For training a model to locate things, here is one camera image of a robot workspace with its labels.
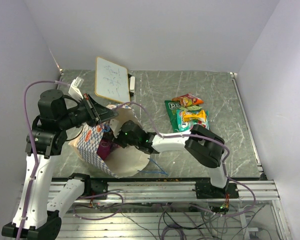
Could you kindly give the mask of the purple snack packet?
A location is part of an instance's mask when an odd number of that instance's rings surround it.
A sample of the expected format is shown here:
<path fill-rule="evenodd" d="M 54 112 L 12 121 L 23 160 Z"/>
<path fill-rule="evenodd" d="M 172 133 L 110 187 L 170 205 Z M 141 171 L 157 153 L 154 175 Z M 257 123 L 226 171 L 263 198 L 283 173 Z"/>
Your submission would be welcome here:
<path fill-rule="evenodd" d="M 112 140 L 102 138 L 98 145 L 97 155 L 102 160 L 105 160 L 110 155 L 110 153 L 112 153 L 118 148 L 120 148 L 120 146 L 114 143 Z"/>

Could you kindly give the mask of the checkered paper bag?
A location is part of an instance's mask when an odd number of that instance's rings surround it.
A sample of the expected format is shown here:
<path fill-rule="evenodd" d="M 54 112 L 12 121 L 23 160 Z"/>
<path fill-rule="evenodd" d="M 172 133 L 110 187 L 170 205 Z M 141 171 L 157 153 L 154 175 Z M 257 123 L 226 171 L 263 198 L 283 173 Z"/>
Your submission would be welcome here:
<path fill-rule="evenodd" d="M 118 111 L 119 115 L 114 119 L 119 120 L 122 125 L 129 120 L 140 125 L 140 121 L 136 117 L 134 110 L 127 104 L 121 107 L 109 104 L 107 107 Z M 120 146 L 120 148 L 111 152 L 105 160 L 102 160 L 97 154 L 102 138 L 115 143 L 115 137 L 110 128 L 110 120 L 95 127 L 85 124 L 82 132 L 75 139 L 71 140 L 68 145 L 72 147 L 83 162 L 89 163 L 93 167 L 117 179 L 132 177 L 137 173 L 145 172 L 144 168 L 149 163 L 155 162 L 150 155 L 137 150 L 134 146 L 127 146 L 125 148 Z"/>

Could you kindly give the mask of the green snack box with face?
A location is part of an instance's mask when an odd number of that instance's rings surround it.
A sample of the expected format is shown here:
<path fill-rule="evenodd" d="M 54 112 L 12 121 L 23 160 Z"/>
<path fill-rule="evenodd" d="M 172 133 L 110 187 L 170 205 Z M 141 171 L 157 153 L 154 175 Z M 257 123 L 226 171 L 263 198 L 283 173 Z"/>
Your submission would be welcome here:
<path fill-rule="evenodd" d="M 180 103 L 176 101 L 165 100 L 164 104 L 172 127 L 172 131 L 174 133 L 181 132 L 181 129 L 179 128 L 178 125 L 178 114 L 177 114 L 177 111 L 181 107 Z"/>

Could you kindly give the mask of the teal snack packet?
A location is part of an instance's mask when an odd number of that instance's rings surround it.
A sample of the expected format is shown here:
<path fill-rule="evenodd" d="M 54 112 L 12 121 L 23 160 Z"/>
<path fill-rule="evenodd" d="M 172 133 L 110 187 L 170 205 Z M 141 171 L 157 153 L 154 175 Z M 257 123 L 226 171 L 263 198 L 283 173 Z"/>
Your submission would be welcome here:
<path fill-rule="evenodd" d="M 202 122 L 200 120 L 191 120 L 189 122 L 184 121 L 183 117 L 182 117 L 182 110 L 178 109 L 177 110 L 177 122 L 178 122 L 178 126 L 181 130 L 181 132 L 187 131 L 187 130 L 191 130 L 193 128 L 194 125 L 199 124 L 201 126 L 203 126 L 206 129 L 210 129 L 210 125 L 209 125 L 209 112 L 205 111 L 207 114 L 207 120 L 206 122 Z"/>

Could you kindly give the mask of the red yellow chips bag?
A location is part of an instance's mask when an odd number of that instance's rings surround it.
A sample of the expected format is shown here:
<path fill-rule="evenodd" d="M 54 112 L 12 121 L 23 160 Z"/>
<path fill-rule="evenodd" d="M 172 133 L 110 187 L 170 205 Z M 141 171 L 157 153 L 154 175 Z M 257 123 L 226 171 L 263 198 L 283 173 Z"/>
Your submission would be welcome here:
<path fill-rule="evenodd" d="M 182 107 L 196 106 L 204 103 L 201 98 L 193 95 L 192 93 L 174 97 L 172 101 L 179 103 Z"/>

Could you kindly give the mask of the light green snack packet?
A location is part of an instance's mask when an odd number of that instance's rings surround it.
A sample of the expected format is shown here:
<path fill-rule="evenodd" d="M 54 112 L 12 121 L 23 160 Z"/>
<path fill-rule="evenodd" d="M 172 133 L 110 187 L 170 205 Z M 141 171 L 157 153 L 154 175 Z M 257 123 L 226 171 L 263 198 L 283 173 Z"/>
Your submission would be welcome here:
<path fill-rule="evenodd" d="M 184 112 L 189 112 L 189 111 L 200 111 L 202 109 L 202 107 L 198 106 L 198 105 L 191 105 L 191 106 L 187 106 L 187 107 L 180 106 L 179 109 Z"/>

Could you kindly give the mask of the yellow snack packet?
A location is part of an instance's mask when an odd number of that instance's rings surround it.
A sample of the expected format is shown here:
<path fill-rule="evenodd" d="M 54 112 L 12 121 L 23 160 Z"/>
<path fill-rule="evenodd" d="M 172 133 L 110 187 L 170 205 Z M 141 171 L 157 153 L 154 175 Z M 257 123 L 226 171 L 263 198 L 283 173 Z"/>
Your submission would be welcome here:
<path fill-rule="evenodd" d="M 207 114 L 204 110 L 200 110 L 198 112 L 194 111 L 183 111 L 181 113 L 182 118 L 185 122 L 189 122 L 192 120 L 198 120 L 201 122 L 206 122 L 207 121 Z"/>

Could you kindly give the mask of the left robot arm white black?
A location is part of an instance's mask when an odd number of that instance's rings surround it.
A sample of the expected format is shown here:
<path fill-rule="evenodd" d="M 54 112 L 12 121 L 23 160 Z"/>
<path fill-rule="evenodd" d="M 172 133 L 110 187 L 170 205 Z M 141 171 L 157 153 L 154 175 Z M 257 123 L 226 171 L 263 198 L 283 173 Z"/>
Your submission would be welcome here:
<path fill-rule="evenodd" d="M 4 237 L 16 240 L 54 240 L 62 217 L 79 197 L 92 193 L 87 174 L 73 173 L 63 190 L 48 203 L 55 162 L 67 141 L 67 130 L 83 124 L 96 127 L 118 116 L 118 113 L 94 101 L 89 94 L 72 97 L 61 90 L 46 90 L 38 101 L 39 115 L 26 138 L 26 177 L 18 210 L 2 227 Z"/>

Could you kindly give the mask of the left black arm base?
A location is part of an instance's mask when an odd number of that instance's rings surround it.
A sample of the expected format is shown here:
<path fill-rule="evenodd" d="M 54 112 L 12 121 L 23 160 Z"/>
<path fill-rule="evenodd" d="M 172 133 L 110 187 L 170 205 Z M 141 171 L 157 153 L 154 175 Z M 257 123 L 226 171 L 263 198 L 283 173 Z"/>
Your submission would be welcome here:
<path fill-rule="evenodd" d="M 88 174 L 72 173 L 68 180 L 79 180 L 84 184 L 84 190 L 80 197 L 88 197 L 108 192 L 108 183 L 99 178 L 91 178 Z"/>

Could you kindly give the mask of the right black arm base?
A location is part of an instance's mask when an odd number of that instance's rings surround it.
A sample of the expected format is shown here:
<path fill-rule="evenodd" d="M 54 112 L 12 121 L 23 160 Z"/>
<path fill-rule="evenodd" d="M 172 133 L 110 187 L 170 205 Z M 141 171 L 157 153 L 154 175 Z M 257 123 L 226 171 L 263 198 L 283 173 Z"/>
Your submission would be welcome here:
<path fill-rule="evenodd" d="M 227 182 L 224 188 L 213 186 L 208 179 L 197 181 L 193 191 L 197 199 L 238 199 L 238 187 L 236 183 Z"/>

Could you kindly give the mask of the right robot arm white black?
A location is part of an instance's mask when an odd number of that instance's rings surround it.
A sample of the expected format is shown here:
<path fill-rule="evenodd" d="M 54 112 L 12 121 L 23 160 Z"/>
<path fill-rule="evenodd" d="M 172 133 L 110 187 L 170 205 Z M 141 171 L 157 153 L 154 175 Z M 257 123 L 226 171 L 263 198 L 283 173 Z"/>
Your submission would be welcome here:
<path fill-rule="evenodd" d="M 223 155 L 228 154 L 229 149 L 221 137 L 202 125 L 195 124 L 190 130 L 183 132 L 156 133 L 146 132 L 132 120 L 125 123 L 111 120 L 110 129 L 113 141 L 122 148 L 133 146 L 148 155 L 186 150 L 201 165 L 208 168 L 211 194 L 221 198 L 228 192 Z"/>

